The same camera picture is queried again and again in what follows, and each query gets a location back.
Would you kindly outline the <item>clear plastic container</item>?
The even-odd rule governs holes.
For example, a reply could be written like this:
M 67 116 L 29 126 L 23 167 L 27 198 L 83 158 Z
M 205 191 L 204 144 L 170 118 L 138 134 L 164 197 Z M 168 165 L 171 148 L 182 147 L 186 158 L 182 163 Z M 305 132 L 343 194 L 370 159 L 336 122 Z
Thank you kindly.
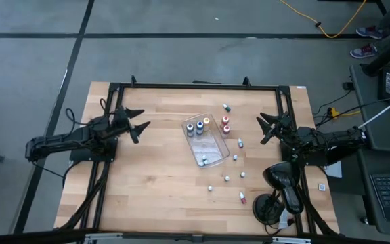
M 196 133 L 196 124 L 198 121 L 203 122 L 205 117 L 210 119 L 209 131 L 204 131 L 203 134 L 198 135 Z M 189 123 L 194 126 L 194 135 L 192 137 L 188 137 L 186 134 L 186 125 Z M 204 162 L 202 156 L 207 156 L 209 164 L 203 167 L 198 166 L 199 168 L 219 165 L 229 157 L 230 152 L 223 138 L 222 131 L 211 113 L 202 113 L 190 117 L 181 123 L 181 128 L 197 166 L 199 162 Z

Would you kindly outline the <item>black crossbar with silver brackets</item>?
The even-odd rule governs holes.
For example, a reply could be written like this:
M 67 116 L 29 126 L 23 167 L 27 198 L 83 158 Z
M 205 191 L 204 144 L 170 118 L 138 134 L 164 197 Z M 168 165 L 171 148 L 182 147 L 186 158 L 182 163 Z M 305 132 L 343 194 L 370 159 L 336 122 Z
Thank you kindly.
M 304 233 L 295 237 L 276 235 L 216 235 L 153 232 L 101 232 L 95 228 L 56 229 L 44 232 L 27 232 L 0 235 L 0 244 L 67 244 L 102 239 L 170 239 L 203 243 L 206 241 L 254 241 L 273 244 L 390 244 L 388 241 L 354 239 L 342 236 Z

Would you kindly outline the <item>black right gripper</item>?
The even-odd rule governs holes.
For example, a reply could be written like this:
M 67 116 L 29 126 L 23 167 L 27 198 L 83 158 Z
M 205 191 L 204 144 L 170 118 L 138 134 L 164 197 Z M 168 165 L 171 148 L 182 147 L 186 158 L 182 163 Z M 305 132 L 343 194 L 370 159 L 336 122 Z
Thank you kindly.
M 260 113 L 265 121 L 256 117 L 257 122 L 263 132 L 264 138 L 260 141 L 261 144 L 267 144 L 272 137 L 276 137 L 279 141 L 289 145 L 293 142 L 292 120 L 288 112 L 282 116 L 273 116 L 266 113 Z

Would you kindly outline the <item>black support beam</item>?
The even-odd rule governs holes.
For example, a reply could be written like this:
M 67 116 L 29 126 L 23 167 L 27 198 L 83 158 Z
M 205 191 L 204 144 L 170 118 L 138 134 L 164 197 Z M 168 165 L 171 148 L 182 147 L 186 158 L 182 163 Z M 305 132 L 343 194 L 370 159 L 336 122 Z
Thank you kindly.
M 370 136 L 361 129 L 338 131 L 329 134 L 328 152 L 326 153 L 327 165 L 337 161 L 354 157 L 358 150 L 370 148 Z

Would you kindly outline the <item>yellow power plug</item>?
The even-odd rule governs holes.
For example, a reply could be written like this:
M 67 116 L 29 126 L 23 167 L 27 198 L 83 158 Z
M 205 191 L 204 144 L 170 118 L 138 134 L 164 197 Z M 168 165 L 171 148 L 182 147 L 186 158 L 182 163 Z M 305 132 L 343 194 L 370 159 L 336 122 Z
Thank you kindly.
M 349 116 L 360 114 L 360 111 L 357 110 L 357 111 L 350 112 L 350 113 L 340 113 L 337 109 L 335 109 L 333 107 L 329 107 L 328 110 L 327 110 L 327 114 L 331 118 L 335 118 L 335 117 L 349 117 Z

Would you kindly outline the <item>black aluminium table frame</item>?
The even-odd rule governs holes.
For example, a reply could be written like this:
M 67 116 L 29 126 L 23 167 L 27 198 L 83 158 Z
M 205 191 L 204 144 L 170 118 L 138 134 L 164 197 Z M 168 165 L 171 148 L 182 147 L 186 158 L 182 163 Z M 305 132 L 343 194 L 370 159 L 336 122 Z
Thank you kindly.
M 138 144 L 128 135 L 118 140 L 104 190 L 93 200 L 83 226 L 105 232 L 271 235 L 252 212 L 255 197 L 271 191 L 263 170 L 281 159 L 277 140 L 266 145 L 256 117 L 288 111 L 298 126 L 314 125 L 306 89 L 296 86 L 111 83 L 90 85 L 82 119 L 101 113 L 100 99 L 142 109 L 134 123 L 150 121 Z M 216 123 L 230 106 L 231 131 L 225 138 L 229 157 L 199 168 L 181 123 L 211 113 Z M 238 147 L 238 138 L 243 148 Z M 240 201 L 243 192 L 246 204 Z

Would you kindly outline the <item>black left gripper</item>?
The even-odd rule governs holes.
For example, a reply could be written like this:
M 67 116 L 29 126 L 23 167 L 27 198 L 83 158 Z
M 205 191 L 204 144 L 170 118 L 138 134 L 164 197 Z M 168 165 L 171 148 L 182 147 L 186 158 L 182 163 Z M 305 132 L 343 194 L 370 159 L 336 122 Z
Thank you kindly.
M 141 125 L 132 125 L 130 119 L 142 114 L 144 110 L 131 110 L 129 108 L 123 108 L 122 105 L 118 105 L 114 111 L 114 118 L 112 126 L 117 129 L 123 129 L 124 132 L 128 132 L 134 144 L 139 143 L 139 136 L 141 133 L 151 124 L 150 121 L 142 123 Z

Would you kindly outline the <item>white rod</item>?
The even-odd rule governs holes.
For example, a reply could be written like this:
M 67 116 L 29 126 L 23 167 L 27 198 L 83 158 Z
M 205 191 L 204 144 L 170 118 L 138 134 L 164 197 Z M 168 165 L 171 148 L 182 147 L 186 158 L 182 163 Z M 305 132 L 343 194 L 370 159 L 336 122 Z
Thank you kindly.
M 363 127 L 365 127 L 367 124 L 371 123 L 372 121 L 374 121 L 375 119 L 377 119 L 379 116 L 381 116 L 383 113 L 387 112 L 388 110 L 390 109 L 390 105 L 387 107 L 387 108 L 384 108 L 383 110 L 381 110 L 380 112 L 378 112 L 376 115 L 374 115 L 373 117 L 371 117 L 369 120 L 367 120 L 366 122 L 364 122 L 363 124 L 361 124 L 360 126 L 358 126 L 358 129 L 361 129 Z

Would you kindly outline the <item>white paper sheet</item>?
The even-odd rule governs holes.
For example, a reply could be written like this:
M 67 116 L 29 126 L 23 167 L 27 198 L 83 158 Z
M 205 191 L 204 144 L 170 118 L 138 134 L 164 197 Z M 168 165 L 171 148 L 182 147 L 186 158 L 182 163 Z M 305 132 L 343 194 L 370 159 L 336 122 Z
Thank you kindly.
M 337 161 L 333 163 L 332 165 L 324 166 L 324 172 L 327 176 L 334 177 L 334 178 L 342 178 L 342 165 L 341 161 Z

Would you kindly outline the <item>person's shoe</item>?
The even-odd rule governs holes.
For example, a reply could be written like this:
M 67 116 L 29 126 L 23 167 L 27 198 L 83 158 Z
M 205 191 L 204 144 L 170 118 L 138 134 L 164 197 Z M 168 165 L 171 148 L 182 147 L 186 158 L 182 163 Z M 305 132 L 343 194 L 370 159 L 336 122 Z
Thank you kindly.
M 361 48 L 353 49 L 349 53 L 353 58 L 362 59 L 377 55 L 378 50 L 373 44 L 367 44 Z
M 360 28 L 357 28 L 355 31 L 361 37 L 370 37 L 373 39 L 382 39 L 383 38 L 383 30 L 377 29 L 377 27 L 375 27 L 375 26 L 360 27 Z

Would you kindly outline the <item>dark grey desk top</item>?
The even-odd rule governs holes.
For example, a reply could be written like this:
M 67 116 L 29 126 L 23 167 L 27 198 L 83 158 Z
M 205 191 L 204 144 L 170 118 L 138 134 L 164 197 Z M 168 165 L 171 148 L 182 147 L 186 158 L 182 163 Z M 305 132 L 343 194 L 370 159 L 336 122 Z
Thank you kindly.
M 374 225 L 379 232 L 390 235 L 390 222 L 383 216 L 370 179 L 372 174 L 390 173 L 390 152 L 359 150 L 357 159 L 365 190 L 364 206 L 369 224 Z
M 360 110 L 364 121 L 390 106 L 390 101 L 382 101 L 378 98 L 379 78 L 377 76 L 366 75 L 360 65 L 350 66 L 349 71 L 358 103 L 362 106 Z M 372 149 L 390 151 L 390 108 L 365 125 L 364 129 L 369 136 Z

